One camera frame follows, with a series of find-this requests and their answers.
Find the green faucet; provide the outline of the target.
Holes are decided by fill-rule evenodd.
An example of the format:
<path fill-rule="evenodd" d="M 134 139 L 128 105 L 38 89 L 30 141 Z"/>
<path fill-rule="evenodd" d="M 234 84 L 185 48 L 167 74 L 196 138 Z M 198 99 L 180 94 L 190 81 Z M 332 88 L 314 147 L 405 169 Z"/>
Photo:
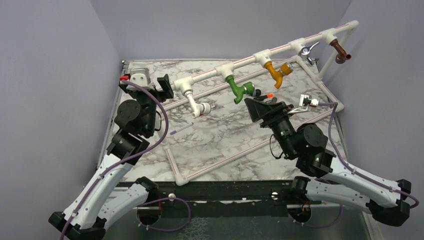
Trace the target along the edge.
<path fill-rule="evenodd" d="M 227 76 L 225 81 L 229 84 L 233 94 L 235 95 L 233 101 L 236 105 L 243 100 L 244 95 L 251 95 L 255 92 L 255 86 L 251 81 L 244 83 L 242 86 L 238 86 L 233 75 Z"/>

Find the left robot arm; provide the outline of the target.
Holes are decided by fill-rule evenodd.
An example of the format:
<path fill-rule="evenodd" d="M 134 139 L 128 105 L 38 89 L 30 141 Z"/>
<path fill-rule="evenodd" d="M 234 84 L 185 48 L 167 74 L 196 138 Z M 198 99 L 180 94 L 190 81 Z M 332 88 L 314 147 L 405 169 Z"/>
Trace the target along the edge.
<path fill-rule="evenodd" d="M 174 97 L 170 78 L 158 77 L 153 84 L 141 73 L 127 73 L 120 77 L 119 87 L 130 98 L 118 105 L 114 116 L 118 130 L 105 150 L 113 159 L 102 160 L 78 197 L 49 217 L 61 239 L 101 240 L 129 210 L 157 200 L 158 186 L 145 176 L 115 199 L 109 196 L 142 155 L 166 141 L 170 123 L 163 103 Z"/>

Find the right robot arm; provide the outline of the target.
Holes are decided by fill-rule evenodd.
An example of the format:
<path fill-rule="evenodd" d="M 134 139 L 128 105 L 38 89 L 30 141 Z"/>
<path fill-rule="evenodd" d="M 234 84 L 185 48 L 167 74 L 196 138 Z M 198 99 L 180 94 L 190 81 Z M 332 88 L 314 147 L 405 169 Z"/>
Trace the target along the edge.
<path fill-rule="evenodd" d="M 388 180 L 346 162 L 336 148 L 327 149 L 333 140 L 315 123 L 294 128 L 290 121 L 294 110 L 284 102 L 254 98 L 244 102 L 251 120 L 272 130 L 281 157 L 295 160 L 302 172 L 288 190 L 292 202 L 326 201 L 350 206 L 392 227 L 401 226 L 409 218 L 412 206 L 407 198 L 412 184 L 408 180 Z"/>

